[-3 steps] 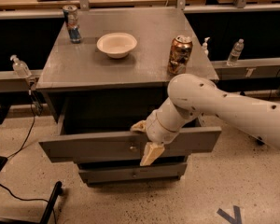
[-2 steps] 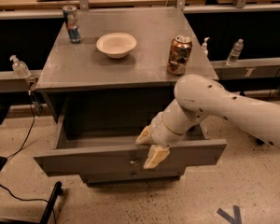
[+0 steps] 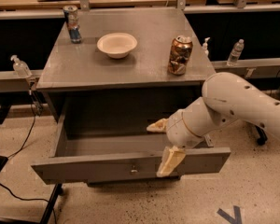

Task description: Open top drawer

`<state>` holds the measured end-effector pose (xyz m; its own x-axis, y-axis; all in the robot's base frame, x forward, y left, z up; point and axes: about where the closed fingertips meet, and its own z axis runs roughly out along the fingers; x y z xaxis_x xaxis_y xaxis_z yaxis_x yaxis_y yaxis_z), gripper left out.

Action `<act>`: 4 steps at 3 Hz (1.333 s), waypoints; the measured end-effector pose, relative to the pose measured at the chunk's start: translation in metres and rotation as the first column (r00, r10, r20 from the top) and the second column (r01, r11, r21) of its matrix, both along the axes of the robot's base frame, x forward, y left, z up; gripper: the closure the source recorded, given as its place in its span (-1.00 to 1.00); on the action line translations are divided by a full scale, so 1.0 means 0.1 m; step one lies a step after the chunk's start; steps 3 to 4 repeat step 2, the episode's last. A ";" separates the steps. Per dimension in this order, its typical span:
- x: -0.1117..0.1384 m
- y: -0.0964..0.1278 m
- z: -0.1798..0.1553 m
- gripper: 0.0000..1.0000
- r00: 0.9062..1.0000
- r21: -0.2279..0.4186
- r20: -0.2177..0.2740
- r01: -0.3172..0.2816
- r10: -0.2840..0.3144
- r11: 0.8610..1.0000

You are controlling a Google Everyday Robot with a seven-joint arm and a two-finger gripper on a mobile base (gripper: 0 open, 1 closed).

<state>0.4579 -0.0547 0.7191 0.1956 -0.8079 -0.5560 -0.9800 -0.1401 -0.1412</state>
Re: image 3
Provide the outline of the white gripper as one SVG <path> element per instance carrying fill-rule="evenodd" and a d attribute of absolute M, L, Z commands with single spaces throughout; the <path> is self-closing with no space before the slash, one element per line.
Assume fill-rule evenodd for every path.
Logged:
<path fill-rule="evenodd" d="M 168 119 L 159 119 L 149 124 L 147 131 L 152 133 L 165 133 L 173 147 L 166 147 L 162 153 L 161 164 L 157 171 L 157 177 L 169 176 L 173 170 L 186 157 L 184 149 L 194 148 L 203 141 L 203 138 L 195 135 L 183 120 L 184 109 L 178 109 Z"/>

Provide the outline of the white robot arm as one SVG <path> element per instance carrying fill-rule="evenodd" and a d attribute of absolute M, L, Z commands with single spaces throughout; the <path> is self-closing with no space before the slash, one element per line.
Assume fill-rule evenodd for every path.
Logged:
<path fill-rule="evenodd" d="M 280 140 L 280 101 L 232 73 L 215 73 L 202 87 L 202 96 L 167 119 L 147 126 L 165 133 L 170 146 L 163 151 L 157 176 L 165 177 L 186 157 L 186 150 L 205 135 L 237 119 L 252 123 Z"/>

